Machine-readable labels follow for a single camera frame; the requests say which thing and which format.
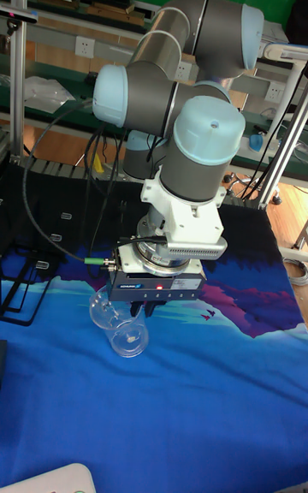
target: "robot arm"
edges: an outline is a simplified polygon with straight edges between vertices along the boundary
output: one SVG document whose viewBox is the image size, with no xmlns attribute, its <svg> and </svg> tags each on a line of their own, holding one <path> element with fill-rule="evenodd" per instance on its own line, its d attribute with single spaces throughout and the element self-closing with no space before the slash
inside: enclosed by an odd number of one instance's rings
<svg viewBox="0 0 308 493">
<path fill-rule="evenodd" d="M 98 75 L 99 119 L 169 142 L 163 166 L 145 180 L 141 199 L 152 206 L 138 226 L 138 236 L 165 235 L 168 244 L 133 244 L 154 275 L 179 273 L 191 259 L 217 259 L 227 247 L 217 211 L 225 194 L 220 182 L 245 119 L 217 79 L 254 66 L 263 22 L 246 5 L 173 0 L 159 10 L 128 66 L 106 65 Z M 183 51 L 199 66 L 195 86 L 173 81 Z"/>
</svg>

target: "white object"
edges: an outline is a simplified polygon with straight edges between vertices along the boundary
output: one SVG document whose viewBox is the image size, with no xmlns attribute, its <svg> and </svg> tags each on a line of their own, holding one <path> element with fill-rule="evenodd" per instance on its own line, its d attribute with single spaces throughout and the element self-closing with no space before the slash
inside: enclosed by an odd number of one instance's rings
<svg viewBox="0 0 308 493">
<path fill-rule="evenodd" d="M 265 101 L 270 101 L 271 103 L 280 103 L 285 87 L 286 85 L 282 82 L 271 81 L 269 84 L 269 89 L 264 98 Z"/>
<path fill-rule="evenodd" d="M 122 65 L 104 65 L 93 94 L 93 113 L 99 120 L 122 128 L 127 115 L 127 71 Z"/>
<path fill-rule="evenodd" d="M 282 94 L 275 117 L 268 131 L 268 136 L 270 136 L 276 129 L 280 120 L 283 118 L 287 105 L 293 96 L 294 88 L 296 87 L 302 70 L 308 61 L 308 46 L 297 46 L 286 43 L 270 44 L 264 48 L 264 57 L 275 62 L 281 61 L 293 64 L 292 71 L 287 79 L 284 93 Z"/>
<path fill-rule="evenodd" d="M 81 57 L 94 58 L 94 39 L 86 39 L 86 37 L 76 37 L 75 55 Z"/>
<path fill-rule="evenodd" d="M 259 46 L 258 57 L 263 57 L 264 48 L 271 43 L 288 43 L 287 36 L 282 29 L 281 23 L 274 23 L 273 21 L 264 21 L 264 29 L 262 32 L 262 38 Z"/>
<path fill-rule="evenodd" d="M 308 263 L 308 252 L 304 252 L 303 250 L 292 249 L 291 247 L 282 247 L 279 246 L 279 251 L 283 258 L 285 259 L 300 259 L 301 261 L 305 261 Z"/>
<path fill-rule="evenodd" d="M 180 62 L 179 67 L 175 73 L 175 80 L 187 82 L 192 70 L 192 64 L 188 62 Z"/>
<path fill-rule="evenodd" d="M 305 493 L 306 491 L 308 491 L 308 482 L 287 487 L 285 490 L 279 490 L 276 493 Z"/>
<path fill-rule="evenodd" d="M 25 80 L 25 106 L 53 114 L 74 97 L 57 80 L 30 76 Z"/>
<path fill-rule="evenodd" d="M 141 201 L 151 203 L 163 216 L 163 234 L 167 237 L 169 251 L 196 252 L 203 258 L 209 250 L 214 252 L 216 245 L 219 247 L 218 251 L 223 253 L 223 226 L 217 205 L 221 204 L 224 195 L 223 187 L 219 187 L 216 198 L 210 202 L 198 205 L 196 202 L 182 200 L 169 193 L 162 185 L 159 170 L 154 179 L 145 180 Z"/>
<path fill-rule="evenodd" d="M 92 475 L 79 463 L 0 488 L 1 493 L 95 493 Z"/>
</svg>

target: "wooden floor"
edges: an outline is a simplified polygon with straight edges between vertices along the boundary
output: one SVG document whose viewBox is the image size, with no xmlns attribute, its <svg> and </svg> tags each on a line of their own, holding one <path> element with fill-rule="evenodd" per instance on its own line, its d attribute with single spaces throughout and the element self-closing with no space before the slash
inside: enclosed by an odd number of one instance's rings
<svg viewBox="0 0 308 493">
<path fill-rule="evenodd" d="M 38 128 L 30 126 L 25 128 L 25 144 L 28 148 L 33 147 L 33 143 L 40 133 L 41 130 Z M 48 160 L 76 164 L 82 158 L 85 147 L 86 140 L 83 138 L 49 132 L 39 144 L 35 154 L 37 157 Z M 102 144 L 100 144 L 98 152 L 102 157 Z M 115 146 L 109 145 L 106 152 L 108 161 L 113 160 L 115 152 Z M 280 205 L 270 203 L 267 212 L 278 245 L 292 247 L 308 218 L 308 194 L 290 185 L 280 184 L 279 187 L 282 203 Z M 300 276 L 297 267 L 287 264 L 286 268 L 291 276 Z M 293 288 L 299 307 L 308 324 L 308 285 Z"/>
<path fill-rule="evenodd" d="M 279 188 L 282 203 L 269 203 L 267 212 L 278 246 L 292 247 L 308 219 L 308 191 L 282 183 L 279 184 Z M 285 266 L 290 276 L 301 276 L 297 266 Z M 293 290 L 308 327 L 308 285 L 293 286 Z"/>
</svg>

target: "metal frame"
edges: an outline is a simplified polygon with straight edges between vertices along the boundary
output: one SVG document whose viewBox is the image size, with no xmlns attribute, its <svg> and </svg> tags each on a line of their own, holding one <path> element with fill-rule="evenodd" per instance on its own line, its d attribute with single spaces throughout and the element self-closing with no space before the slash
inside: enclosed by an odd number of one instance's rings
<svg viewBox="0 0 308 493">
<path fill-rule="evenodd" d="M 27 0 L 11 0 L 12 6 L 27 8 Z M 26 30 L 23 21 L 11 37 L 10 57 L 10 148 L 11 160 L 19 163 L 23 153 Z"/>
<path fill-rule="evenodd" d="M 289 128 L 285 133 L 282 143 L 270 163 L 269 172 L 258 196 L 258 208 L 265 209 L 270 201 L 275 185 L 280 181 L 282 173 L 287 166 L 291 154 L 299 140 L 308 119 L 308 83 L 300 98 L 299 104 L 293 114 Z"/>
<path fill-rule="evenodd" d="M 6 20 L 0 19 L 0 33 L 7 32 Z M 40 25 L 29 25 L 27 27 L 27 39 L 35 43 L 42 43 L 49 46 L 55 46 L 62 50 L 75 51 L 76 35 L 66 33 L 52 27 L 43 27 Z M 95 57 L 126 64 L 134 53 L 131 46 L 118 45 L 107 41 L 95 39 Z"/>
</svg>

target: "blue tablecloth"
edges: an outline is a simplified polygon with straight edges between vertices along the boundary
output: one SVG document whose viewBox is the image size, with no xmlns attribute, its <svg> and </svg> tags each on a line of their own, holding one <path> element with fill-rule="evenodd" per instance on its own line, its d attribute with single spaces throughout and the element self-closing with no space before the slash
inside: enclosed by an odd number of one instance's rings
<svg viewBox="0 0 308 493">
<path fill-rule="evenodd" d="M 204 264 L 200 300 L 158 307 L 137 358 L 91 321 L 102 281 L 77 262 L 60 265 L 30 327 L 0 322 L 0 487 L 72 462 L 98 493 L 270 493 L 308 479 L 305 325 L 265 214 L 221 215 L 228 250 Z"/>
</svg>

